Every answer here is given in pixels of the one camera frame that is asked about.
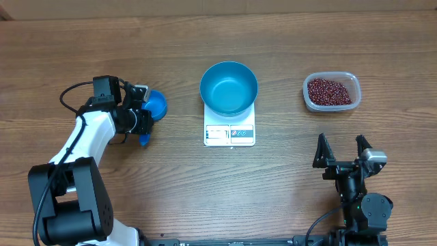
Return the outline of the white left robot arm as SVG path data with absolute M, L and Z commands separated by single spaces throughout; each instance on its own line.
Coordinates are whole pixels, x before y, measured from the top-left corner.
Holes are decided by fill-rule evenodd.
M 75 110 L 76 125 L 63 148 L 33 166 L 28 184 L 34 245 L 147 245 L 138 228 L 115 218 L 98 164 L 117 134 L 146 145 L 154 124 L 150 89 L 117 77 L 95 77 L 94 94 Z

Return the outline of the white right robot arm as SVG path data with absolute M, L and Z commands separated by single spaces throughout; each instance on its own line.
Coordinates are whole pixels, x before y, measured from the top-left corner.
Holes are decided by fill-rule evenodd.
M 356 137 L 357 157 L 353 161 L 338 161 L 325 134 L 318 137 L 313 167 L 324 170 L 322 178 L 333 180 L 340 196 L 339 207 L 318 218 L 305 234 L 305 245 L 387 245 L 382 233 L 387 229 L 393 202 L 385 195 L 369 193 L 365 179 L 380 173 L 387 163 L 384 151 L 372 148 L 363 135 Z M 334 213 L 343 213 L 343 227 L 326 236 L 310 236 L 314 227 Z

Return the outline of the blue plastic measuring scoop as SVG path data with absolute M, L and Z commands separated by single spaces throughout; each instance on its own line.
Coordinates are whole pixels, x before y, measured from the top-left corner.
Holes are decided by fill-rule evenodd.
M 141 146 L 146 146 L 150 141 L 153 124 L 164 118 L 167 113 L 167 100 L 164 94 L 157 90 L 151 90 L 147 86 L 140 88 L 144 95 L 138 109 L 137 133 L 140 135 Z

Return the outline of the red adzuki beans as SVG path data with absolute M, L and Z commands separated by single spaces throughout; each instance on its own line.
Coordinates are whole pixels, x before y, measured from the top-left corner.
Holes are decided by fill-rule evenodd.
M 320 106 L 351 105 L 348 89 L 339 82 L 315 78 L 307 84 L 309 98 Z

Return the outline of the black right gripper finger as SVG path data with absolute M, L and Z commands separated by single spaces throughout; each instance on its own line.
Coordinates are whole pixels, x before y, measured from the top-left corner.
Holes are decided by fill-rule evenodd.
M 364 135 L 358 135 L 356 137 L 356 143 L 357 143 L 357 156 L 361 156 L 364 150 L 371 148 L 371 145 L 369 142 L 365 139 Z
M 318 136 L 318 146 L 313 160 L 313 168 L 326 168 L 335 162 L 335 156 L 324 133 Z

